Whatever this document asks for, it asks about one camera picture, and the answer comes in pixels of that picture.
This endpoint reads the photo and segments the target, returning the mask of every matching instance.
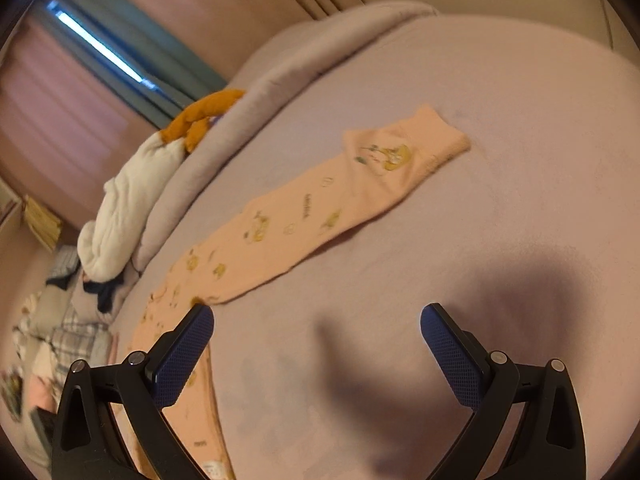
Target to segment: textured blue pad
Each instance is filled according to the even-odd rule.
[[[482,402],[482,373],[431,305],[422,310],[420,331],[458,402],[477,410]]]
[[[178,400],[212,335],[213,312],[204,308],[174,343],[156,371],[152,397],[158,409],[172,406]]]

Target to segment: clothing label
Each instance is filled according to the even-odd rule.
[[[202,464],[203,471],[210,480],[226,480],[226,467],[222,462],[211,460]]]

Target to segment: bright light strip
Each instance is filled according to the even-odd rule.
[[[144,83],[146,79],[140,77],[138,73],[133,70],[128,64],[126,64],[123,60],[121,60],[118,56],[116,56],[111,50],[105,47],[100,41],[96,40],[91,34],[89,34],[81,25],[76,22],[71,16],[69,16],[66,12],[62,12],[59,10],[56,12],[56,18],[59,19],[62,23],[64,23],[68,28],[74,31],[78,36],[80,36],[83,40],[85,40],[88,44],[90,44],[95,50],[100,52],[105,58],[111,61],[115,66],[117,66],[120,70],[122,70],[125,74],[127,74],[130,78],[132,78],[137,83]]]

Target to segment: mattress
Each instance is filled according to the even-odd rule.
[[[239,77],[250,85],[259,65]],[[599,479],[640,418],[639,100],[637,68],[569,32],[479,16],[403,23],[300,92],[203,190],[114,324],[120,357],[185,250],[337,155],[344,130],[430,104],[471,138],[468,153],[388,214],[214,308],[236,477],[428,476],[470,415],[419,333],[422,306],[437,301],[489,350],[566,363]]]

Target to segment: blue gripper pad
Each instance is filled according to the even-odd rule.
[[[465,338],[464,333],[437,303],[422,310],[420,331],[458,402],[476,411],[484,394],[484,377],[460,341]]]
[[[213,325],[211,309],[206,305],[196,305],[172,332],[162,336],[172,336],[174,340],[155,366],[152,377],[151,394],[158,409],[173,406],[178,400],[213,335]]]

